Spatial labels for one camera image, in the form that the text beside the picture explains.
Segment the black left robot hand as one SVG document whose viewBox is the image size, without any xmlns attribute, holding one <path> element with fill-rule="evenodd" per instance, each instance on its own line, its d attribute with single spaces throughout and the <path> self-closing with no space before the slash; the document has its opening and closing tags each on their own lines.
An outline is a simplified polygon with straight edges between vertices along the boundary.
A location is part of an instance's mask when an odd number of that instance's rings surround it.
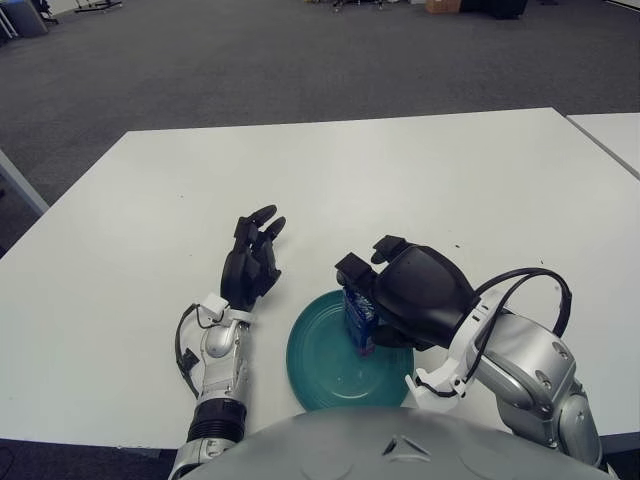
<svg viewBox="0 0 640 480">
<path fill-rule="evenodd" d="M 286 218 L 278 217 L 261 229 L 276 213 L 274 204 L 267 205 L 236 223 L 234 244 L 225 259 L 220 283 L 220 295 L 232 309 L 252 311 L 257 299 L 280 278 L 273 242 L 286 225 Z"/>
</svg>

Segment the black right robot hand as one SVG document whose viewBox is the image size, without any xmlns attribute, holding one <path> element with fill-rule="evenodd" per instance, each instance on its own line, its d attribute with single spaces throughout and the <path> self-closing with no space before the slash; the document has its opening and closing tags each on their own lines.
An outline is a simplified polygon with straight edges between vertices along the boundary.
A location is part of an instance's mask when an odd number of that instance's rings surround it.
<svg viewBox="0 0 640 480">
<path fill-rule="evenodd" d="M 340 285 L 362 295 L 378 317 L 373 343 L 389 348 L 447 348 L 480 295 L 435 249 L 386 235 L 370 262 L 353 253 L 335 265 Z"/>
</svg>

